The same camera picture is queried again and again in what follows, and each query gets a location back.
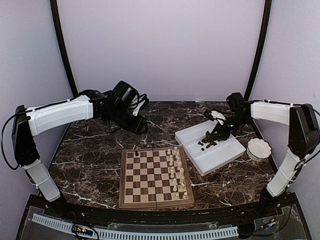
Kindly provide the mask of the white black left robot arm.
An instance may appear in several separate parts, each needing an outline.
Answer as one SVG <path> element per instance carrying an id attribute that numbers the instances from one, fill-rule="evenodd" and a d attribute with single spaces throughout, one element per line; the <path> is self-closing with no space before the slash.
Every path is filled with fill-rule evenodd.
<path id="1" fill-rule="evenodd" d="M 0 142 L 0 151 L 6 165 L 13 171 L 22 168 L 43 198 L 51 203 L 51 210 L 60 218 L 71 213 L 63 193 L 51 177 L 48 167 L 58 149 L 67 125 L 90 119 L 115 123 L 119 129 L 141 135 L 148 131 L 147 120 L 140 110 L 149 103 L 147 94 L 139 93 L 121 80 L 106 92 L 94 89 L 81 91 L 77 96 L 41 106 L 26 108 L 20 105 L 2 126 L 3 137 L 12 122 L 12 150 L 16 165 L 10 164 Z"/>

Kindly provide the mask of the wooden chess board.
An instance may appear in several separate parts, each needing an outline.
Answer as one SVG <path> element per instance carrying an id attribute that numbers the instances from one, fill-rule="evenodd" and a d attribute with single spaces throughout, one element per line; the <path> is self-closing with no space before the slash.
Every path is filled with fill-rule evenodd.
<path id="1" fill-rule="evenodd" d="M 188 199 L 167 200 L 163 193 L 162 167 L 167 149 L 179 149 Z M 127 210 L 151 210 L 192 206 L 195 202 L 183 147 L 126 149 L 121 154 L 118 206 Z"/>

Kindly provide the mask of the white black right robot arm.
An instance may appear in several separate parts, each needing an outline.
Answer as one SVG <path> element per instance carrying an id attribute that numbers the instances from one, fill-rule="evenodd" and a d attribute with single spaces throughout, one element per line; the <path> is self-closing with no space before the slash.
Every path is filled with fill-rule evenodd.
<path id="1" fill-rule="evenodd" d="M 228 117 L 220 116 L 220 111 L 206 109 L 203 115 L 216 124 L 202 139 L 209 147 L 227 140 L 233 133 L 249 122 L 266 122 L 280 131 L 271 130 L 267 139 L 279 137 L 286 140 L 281 144 L 284 150 L 282 160 L 276 161 L 274 177 L 262 189 L 255 213 L 266 217 L 274 210 L 278 200 L 297 180 L 303 167 L 319 155 L 320 113 L 309 103 L 290 103 L 265 100 L 246 100 L 239 92 L 226 99 L 231 112 Z"/>

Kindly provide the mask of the white divided plastic tray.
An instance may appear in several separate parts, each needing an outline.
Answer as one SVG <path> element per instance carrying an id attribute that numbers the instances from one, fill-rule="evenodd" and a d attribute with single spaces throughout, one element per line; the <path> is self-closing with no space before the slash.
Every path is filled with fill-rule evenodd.
<path id="1" fill-rule="evenodd" d="M 175 132 L 176 141 L 184 148 L 184 152 L 201 176 L 223 167 L 241 157 L 246 151 L 233 135 L 208 148 L 206 143 L 200 145 L 199 142 L 205 137 L 205 133 L 212 131 L 216 124 L 216 121 L 208 120 Z"/>

